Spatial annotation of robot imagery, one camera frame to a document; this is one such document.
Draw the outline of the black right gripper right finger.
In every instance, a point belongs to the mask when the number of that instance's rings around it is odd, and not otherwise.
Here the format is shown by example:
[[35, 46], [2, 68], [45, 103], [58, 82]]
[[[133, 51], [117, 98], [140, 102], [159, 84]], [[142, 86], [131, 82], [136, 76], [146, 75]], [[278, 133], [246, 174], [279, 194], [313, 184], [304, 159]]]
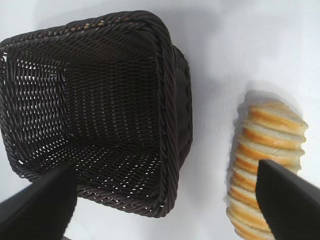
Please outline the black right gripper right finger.
[[260, 160], [258, 206], [277, 240], [320, 238], [320, 190], [272, 160]]

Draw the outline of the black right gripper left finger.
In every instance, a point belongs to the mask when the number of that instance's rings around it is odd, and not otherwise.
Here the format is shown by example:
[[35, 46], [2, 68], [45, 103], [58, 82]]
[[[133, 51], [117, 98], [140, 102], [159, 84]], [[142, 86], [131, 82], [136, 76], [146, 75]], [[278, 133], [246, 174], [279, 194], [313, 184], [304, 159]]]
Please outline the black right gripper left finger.
[[2, 240], [61, 240], [77, 204], [76, 174], [63, 164], [0, 204]]

